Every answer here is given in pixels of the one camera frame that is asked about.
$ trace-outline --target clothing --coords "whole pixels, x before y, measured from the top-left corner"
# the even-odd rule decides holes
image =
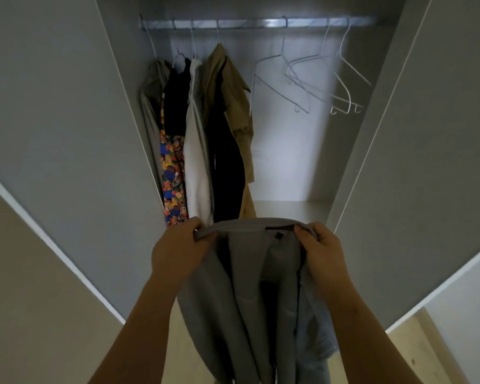
[[[149,68],[149,74],[146,82],[141,89],[141,106],[144,116],[151,153],[154,160],[154,180],[160,197],[162,194],[162,163],[160,161],[160,103],[162,100],[162,92],[167,85],[170,74],[170,64],[163,59],[155,59]]]
[[[290,219],[240,219],[218,232],[178,294],[201,358],[222,384],[326,384],[338,343]]]
[[[249,87],[244,82],[237,68],[230,58],[226,56],[226,50],[222,44],[218,44],[213,53],[203,63],[202,91],[204,92],[203,113],[205,128],[209,124],[209,116],[215,101],[215,86],[218,70],[224,66],[222,71],[223,82],[221,91],[226,105],[226,120],[231,133],[242,155],[245,172],[245,190],[243,193],[242,214],[240,218],[255,218],[256,212],[252,202],[248,184],[254,182],[254,169],[252,164],[251,141],[254,135],[252,116],[250,115],[249,100],[246,91]]]
[[[243,190],[246,186],[242,155],[224,115],[226,107],[221,84],[222,71],[227,62],[225,60],[218,70],[214,103],[205,128],[215,222],[238,219],[242,207]]]
[[[188,219],[185,196],[185,142],[186,112],[190,83],[190,60],[185,59],[185,70],[178,74],[171,70],[160,104],[160,160],[162,162],[162,192],[165,220],[168,226]]]
[[[213,224],[213,192],[208,146],[203,128],[202,93],[199,67],[194,58],[190,65],[190,92],[188,95],[187,132],[185,134],[185,190],[189,217],[199,217],[206,225]]]

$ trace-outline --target metal hanging rod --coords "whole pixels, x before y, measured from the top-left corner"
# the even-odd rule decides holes
[[[262,28],[284,28],[286,21],[282,18],[243,19],[243,20],[142,20],[139,28],[148,30],[248,30]],[[398,18],[376,16],[341,16],[318,18],[288,18],[288,28],[320,28],[327,26],[394,26]]]

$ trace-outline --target person's right arm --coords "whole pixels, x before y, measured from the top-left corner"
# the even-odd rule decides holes
[[[354,288],[339,238],[319,222],[295,225],[307,264],[331,312],[349,384],[422,384]]]

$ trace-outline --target light wood floor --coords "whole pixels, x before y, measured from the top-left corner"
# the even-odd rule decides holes
[[[390,339],[424,384],[456,384],[439,361],[416,316],[390,333]],[[347,384],[339,353],[329,360],[332,384]],[[194,348],[176,302],[171,313],[169,345],[162,384],[212,384],[212,375]]]

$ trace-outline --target person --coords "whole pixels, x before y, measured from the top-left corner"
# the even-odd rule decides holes
[[[338,237],[319,222],[309,226],[318,240],[298,225],[294,231],[331,312],[349,383],[421,384],[356,291]],[[202,227],[198,218],[191,218],[168,228],[158,240],[151,255],[151,277],[90,384],[162,381],[176,294],[215,239],[211,235],[194,242],[194,230]]]

